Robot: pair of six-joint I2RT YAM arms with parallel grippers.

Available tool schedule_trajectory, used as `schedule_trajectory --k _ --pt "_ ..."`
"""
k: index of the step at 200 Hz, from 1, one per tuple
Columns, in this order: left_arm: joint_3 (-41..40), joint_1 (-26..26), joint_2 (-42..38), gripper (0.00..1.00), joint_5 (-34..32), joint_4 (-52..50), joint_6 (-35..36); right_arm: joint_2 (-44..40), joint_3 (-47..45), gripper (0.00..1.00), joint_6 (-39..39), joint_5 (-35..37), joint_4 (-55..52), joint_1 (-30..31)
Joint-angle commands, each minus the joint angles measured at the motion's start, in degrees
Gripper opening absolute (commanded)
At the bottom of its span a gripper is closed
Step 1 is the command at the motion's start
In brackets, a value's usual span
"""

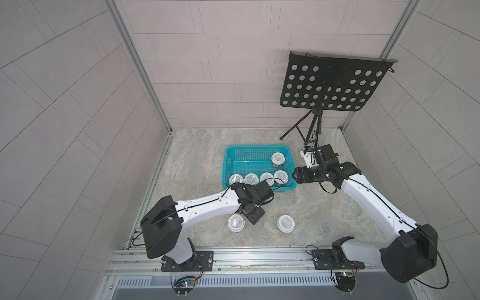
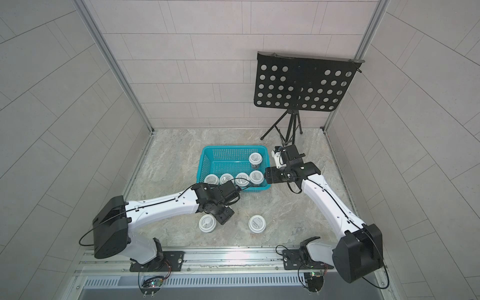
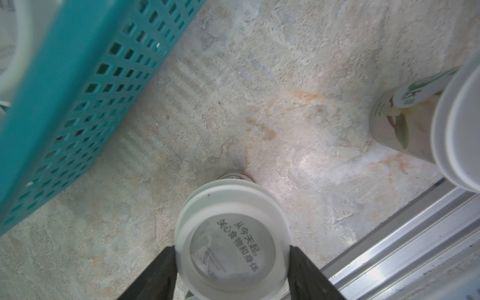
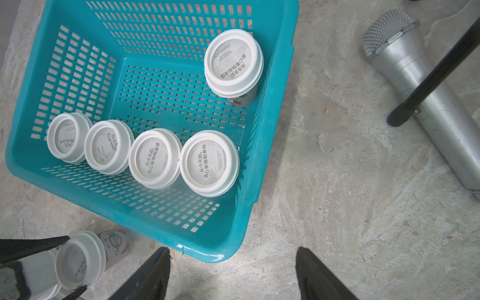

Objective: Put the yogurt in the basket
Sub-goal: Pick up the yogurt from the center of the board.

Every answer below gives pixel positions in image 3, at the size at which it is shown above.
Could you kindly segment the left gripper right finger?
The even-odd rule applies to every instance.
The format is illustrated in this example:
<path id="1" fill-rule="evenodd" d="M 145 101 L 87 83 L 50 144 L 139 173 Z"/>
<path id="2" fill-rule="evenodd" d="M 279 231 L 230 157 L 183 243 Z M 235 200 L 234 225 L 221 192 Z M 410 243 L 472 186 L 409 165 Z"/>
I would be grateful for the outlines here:
<path id="1" fill-rule="evenodd" d="M 292 300 L 346 300 L 296 246 L 290 246 L 287 278 Z"/>

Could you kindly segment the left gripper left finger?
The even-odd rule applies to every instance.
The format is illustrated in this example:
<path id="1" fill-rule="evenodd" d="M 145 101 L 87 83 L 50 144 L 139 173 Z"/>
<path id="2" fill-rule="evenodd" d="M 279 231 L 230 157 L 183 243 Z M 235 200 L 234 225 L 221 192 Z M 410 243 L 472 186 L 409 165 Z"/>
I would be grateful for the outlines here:
<path id="1" fill-rule="evenodd" d="M 172 300 L 177 275 L 175 247 L 165 247 L 117 300 Z"/>

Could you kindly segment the yogurt cup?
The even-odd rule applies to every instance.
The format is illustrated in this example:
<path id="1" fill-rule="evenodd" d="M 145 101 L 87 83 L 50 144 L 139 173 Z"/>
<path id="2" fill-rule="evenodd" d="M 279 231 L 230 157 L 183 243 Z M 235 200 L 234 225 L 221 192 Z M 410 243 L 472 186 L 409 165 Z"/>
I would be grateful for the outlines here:
<path id="1" fill-rule="evenodd" d="M 1 106 L 10 107 L 56 13 L 57 0 L 1 1 Z"/>
<path id="2" fill-rule="evenodd" d="M 434 163 L 456 186 L 480 191 L 480 55 L 384 93 L 369 117 L 382 145 Z"/>
<path id="3" fill-rule="evenodd" d="M 292 234 L 276 197 L 245 172 L 194 191 L 177 218 L 178 273 L 197 300 L 272 300 L 288 274 Z"/>

